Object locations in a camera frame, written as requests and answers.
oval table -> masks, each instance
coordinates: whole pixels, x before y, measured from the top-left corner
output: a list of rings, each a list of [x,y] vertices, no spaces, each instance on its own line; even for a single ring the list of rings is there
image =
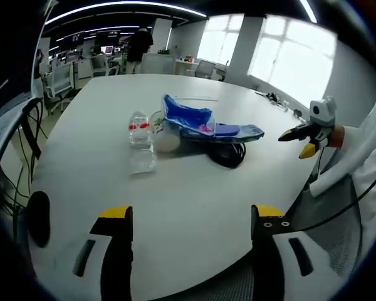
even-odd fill
[[[131,176],[128,121],[161,108],[168,93],[207,107],[217,122],[255,124],[265,136],[246,144],[241,166],[227,169],[205,154],[159,156],[156,171]],[[278,142],[299,124],[254,91],[202,78],[119,75],[93,78],[51,132],[32,190],[51,201],[46,248],[30,242],[34,265],[52,262],[111,207],[133,207],[133,300],[151,300],[213,277],[251,249],[251,205],[288,210],[316,156],[299,160],[305,141]]]

black shirt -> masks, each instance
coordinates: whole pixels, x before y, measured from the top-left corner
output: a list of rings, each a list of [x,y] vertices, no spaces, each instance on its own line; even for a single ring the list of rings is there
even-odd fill
[[[149,47],[153,45],[153,38],[147,31],[138,31],[133,34],[128,43],[130,49],[128,51],[127,61],[142,61],[142,56],[147,53]]]

robotic arm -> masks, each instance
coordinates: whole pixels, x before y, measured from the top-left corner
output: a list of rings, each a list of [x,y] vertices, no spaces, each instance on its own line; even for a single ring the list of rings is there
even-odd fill
[[[310,141],[302,150],[300,159],[314,156],[319,149],[328,144],[328,136],[333,131],[335,125],[336,109],[337,106],[332,97],[327,97],[326,100],[312,101],[309,111],[310,121],[287,130],[278,140],[304,140],[309,137]]]

window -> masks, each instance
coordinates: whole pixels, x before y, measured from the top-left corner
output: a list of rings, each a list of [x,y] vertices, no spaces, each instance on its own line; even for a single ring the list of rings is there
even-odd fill
[[[243,14],[211,17],[202,35],[198,58],[229,65],[243,19]]]
[[[309,107],[323,98],[333,68],[336,34],[314,24],[268,16],[248,75]]]

plastic water bottle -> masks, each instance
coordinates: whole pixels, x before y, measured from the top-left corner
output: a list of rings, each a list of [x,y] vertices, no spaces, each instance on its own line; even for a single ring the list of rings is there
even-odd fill
[[[130,131],[131,173],[140,174],[154,171],[157,156],[148,117],[142,112],[134,112],[128,129]]]

